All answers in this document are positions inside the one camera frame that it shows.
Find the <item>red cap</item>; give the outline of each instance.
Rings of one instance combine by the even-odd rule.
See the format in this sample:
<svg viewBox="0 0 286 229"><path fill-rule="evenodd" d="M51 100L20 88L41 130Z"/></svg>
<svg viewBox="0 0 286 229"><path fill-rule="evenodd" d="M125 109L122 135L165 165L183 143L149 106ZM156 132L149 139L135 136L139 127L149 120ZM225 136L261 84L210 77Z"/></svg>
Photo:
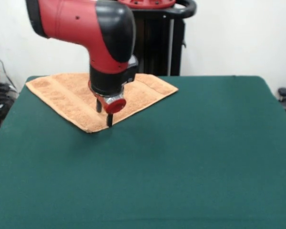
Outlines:
<svg viewBox="0 0 286 229"><path fill-rule="evenodd" d="M108 114L114 114L122 110L126 105L125 99L117 99L114 102L108 104L106 107L104 107L105 111Z"/></svg>

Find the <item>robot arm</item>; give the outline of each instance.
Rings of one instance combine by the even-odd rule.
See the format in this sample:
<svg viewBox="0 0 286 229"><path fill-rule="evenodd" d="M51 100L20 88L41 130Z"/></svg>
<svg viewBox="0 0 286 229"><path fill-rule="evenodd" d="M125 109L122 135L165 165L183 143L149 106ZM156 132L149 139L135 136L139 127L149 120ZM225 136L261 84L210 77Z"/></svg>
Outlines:
<svg viewBox="0 0 286 229"><path fill-rule="evenodd" d="M135 42L132 11L112 0L26 2L32 27L38 35L87 48L90 89L112 119L112 114L126 104L123 85L134 80L138 64L132 57Z"/></svg>

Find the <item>green tablecloth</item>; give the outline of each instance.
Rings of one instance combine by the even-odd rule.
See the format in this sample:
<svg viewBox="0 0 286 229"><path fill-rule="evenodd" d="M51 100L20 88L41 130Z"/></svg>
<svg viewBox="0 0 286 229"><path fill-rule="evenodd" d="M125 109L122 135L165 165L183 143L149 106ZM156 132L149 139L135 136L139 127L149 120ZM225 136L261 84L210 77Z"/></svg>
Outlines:
<svg viewBox="0 0 286 229"><path fill-rule="evenodd" d="M0 229L286 229L286 113L259 77L87 134L25 87L0 130Z"/></svg>

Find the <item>red robot part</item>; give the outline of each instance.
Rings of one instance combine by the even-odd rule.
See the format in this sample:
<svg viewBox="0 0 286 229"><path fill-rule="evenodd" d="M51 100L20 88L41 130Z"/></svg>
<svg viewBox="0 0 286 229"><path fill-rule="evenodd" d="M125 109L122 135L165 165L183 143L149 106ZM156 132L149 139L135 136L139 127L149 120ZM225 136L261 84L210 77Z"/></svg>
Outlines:
<svg viewBox="0 0 286 229"><path fill-rule="evenodd" d="M164 9L173 6L176 0L118 0L133 9Z"/></svg>
<svg viewBox="0 0 286 229"><path fill-rule="evenodd" d="M96 13L96 1L39 1L41 21L48 37L81 44L87 48L90 64L96 70L121 73L128 62L117 62L108 52Z"/></svg>

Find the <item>towel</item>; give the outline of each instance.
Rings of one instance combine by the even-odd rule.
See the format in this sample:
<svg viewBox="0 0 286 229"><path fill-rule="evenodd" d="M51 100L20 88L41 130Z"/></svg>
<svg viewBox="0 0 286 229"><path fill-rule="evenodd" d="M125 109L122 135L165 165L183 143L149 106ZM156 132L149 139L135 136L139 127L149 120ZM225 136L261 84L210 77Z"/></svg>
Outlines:
<svg viewBox="0 0 286 229"><path fill-rule="evenodd" d="M96 112L96 98L88 88L88 73L61 73L36 78L28 89L66 120L92 133L108 128L104 110ZM178 88L150 74L136 74L124 87L125 108L113 115L112 124L153 105L178 91Z"/></svg>

